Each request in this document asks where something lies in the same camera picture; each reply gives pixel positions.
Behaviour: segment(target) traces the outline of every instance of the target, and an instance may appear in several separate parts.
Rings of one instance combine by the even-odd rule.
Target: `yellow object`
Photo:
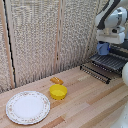
[[[61,80],[61,79],[59,79],[59,78],[57,78],[57,77],[53,77],[53,78],[51,78],[50,79],[53,83],[55,83],[55,84],[63,84],[64,82]]]
[[[67,94],[67,88],[60,84],[55,84],[50,87],[51,97],[55,100],[62,100]]]

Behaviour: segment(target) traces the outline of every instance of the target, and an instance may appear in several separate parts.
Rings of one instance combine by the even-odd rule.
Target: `plate rim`
[[[45,96],[44,94],[42,94],[42,93],[40,93],[40,92],[37,92],[37,91],[23,91],[23,92],[34,92],[34,93],[39,93],[39,94]],[[16,122],[13,118],[11,118],[11,117],[9,116],[9,114],[8,114],[8,109],[7,109],[9,102],[12,100],[12,98],[13,98],[14,96],[12,96],[12,97],[8,100],[8,102],[7,102],[7,104],[6,104],[6,115],[7,115],[8,118],[9,118],[11,121],[13,121],[14,123],[22,124],[22,125],[35,124],[35,123],[38,123],[38,122],[40,122],[41,120],[45,119],[46,116],[49,114],[49,111],[50,111],[50,101],[49,101],[49,99],[45,96],[45,98],[47,99],[47,101],[48,101],[48,103],[49,103],[49,109],[48,109],[48,111],[47,111],[47,114],[46,114],[43,118],[41,118],[41,119],[39,119],[39,120],[37,120],[37,121],[29,122],[29,123],[28,123],[28,122],[27,122],[27,123],[20,123],[20,122],[18,122],[18,121]]]

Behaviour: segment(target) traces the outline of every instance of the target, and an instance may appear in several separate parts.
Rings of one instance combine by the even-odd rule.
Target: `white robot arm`
[[[128,11],[121,6],[127,5],[128,0],[109,0],[102,11],[95,18],[97,40],[121,44],[125,38],[125,28]]]

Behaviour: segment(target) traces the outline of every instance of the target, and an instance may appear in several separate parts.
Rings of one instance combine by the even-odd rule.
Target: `wooden countertop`
[[[121,78],[109,85],[102,83],[79,67],[54,75],[68,89],[65,99],[50,97],[51,77],[0,94],[0,128],[109,128],[119,118],[128,101],[128,87]],[[23,126],[13,123],[5,113],[8,100],[22,91],[38,91],[51,103],[48,116],[41,122]]]

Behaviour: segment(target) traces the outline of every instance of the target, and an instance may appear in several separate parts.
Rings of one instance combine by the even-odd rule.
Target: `white plate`
[[[44,119],[50,110],[50,102],[42,93],[25,91],[14,95],[6,105],[6,114],[18,124],[34,124]]]

